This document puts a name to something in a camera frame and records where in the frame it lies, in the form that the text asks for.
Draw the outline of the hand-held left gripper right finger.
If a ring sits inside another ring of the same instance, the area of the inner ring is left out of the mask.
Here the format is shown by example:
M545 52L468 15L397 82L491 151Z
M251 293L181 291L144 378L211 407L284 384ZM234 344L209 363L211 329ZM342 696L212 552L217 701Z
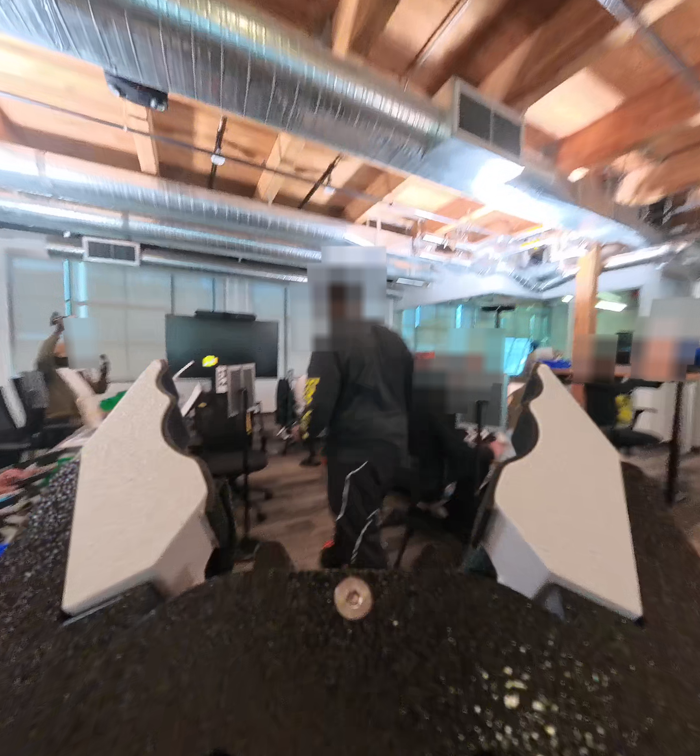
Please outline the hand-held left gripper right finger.
M487 486L483 553L497 584L547 603L569 592L644 615L617 450L544 364L525 386L511 458Z

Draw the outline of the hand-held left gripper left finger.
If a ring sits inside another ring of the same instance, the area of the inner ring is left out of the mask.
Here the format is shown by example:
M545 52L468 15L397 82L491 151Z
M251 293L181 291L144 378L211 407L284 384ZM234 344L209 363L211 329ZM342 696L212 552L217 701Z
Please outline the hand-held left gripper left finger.
M220 545L213 483L187 449L166 361L152 361L79 454L63 613L83 615L148 585L173 598L202 585Z

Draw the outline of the grey work table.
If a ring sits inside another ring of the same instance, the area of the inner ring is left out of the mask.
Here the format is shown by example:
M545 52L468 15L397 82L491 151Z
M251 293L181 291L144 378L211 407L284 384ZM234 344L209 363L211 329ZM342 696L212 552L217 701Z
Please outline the grey work table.
M4 478L0 488L0 559L5 550L25 531L30 511L43 497L61 468L79 457L82 447L93 435L92 430L79 430L54 449L20 465L24 472L11 475L12 468L0 472Z

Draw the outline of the grey desktop device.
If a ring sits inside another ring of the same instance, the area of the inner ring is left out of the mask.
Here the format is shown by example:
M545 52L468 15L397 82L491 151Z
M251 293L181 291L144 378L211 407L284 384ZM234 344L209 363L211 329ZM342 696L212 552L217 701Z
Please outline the grey desktop device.
M256 364L223 365L214 368L214 391L226 396L227 416L246 414L257 406L255 393Z

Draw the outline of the black wall screen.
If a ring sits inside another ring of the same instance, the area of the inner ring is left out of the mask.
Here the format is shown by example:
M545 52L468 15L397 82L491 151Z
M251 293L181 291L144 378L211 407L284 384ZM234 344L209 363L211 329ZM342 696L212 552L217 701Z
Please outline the black wall screen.
M258 378L279 373L279 323L225 313L166 315L166 362L182 377L213 378L220 366L254 364Z

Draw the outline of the wooden post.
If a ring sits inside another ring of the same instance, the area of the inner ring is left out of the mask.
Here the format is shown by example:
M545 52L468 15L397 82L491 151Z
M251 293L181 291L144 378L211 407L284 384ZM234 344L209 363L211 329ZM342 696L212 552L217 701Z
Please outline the wooden post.
M580 259L575 277L571 373L572 382L576 384L591 380L594 373L596 304L598 279L603 268L602 251L602 245L593 244Z

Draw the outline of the silver spiral air duct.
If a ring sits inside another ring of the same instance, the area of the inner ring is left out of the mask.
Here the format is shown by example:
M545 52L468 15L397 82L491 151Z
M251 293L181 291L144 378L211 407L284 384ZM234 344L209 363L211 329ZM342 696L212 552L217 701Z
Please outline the silver spiral air duct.
M325 248L387 251L392 278L434 278L392 232L82 159L0 143L0 226L100 237L304 269Z

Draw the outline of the wide silver air duct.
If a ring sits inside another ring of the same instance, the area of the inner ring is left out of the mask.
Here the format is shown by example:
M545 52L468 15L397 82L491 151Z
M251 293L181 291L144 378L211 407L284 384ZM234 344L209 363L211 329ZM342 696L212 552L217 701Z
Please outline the wide silver air duct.
M604 243L666 232L525 151L515 111L457 77L426 98L233 2L0 2L0 33Z

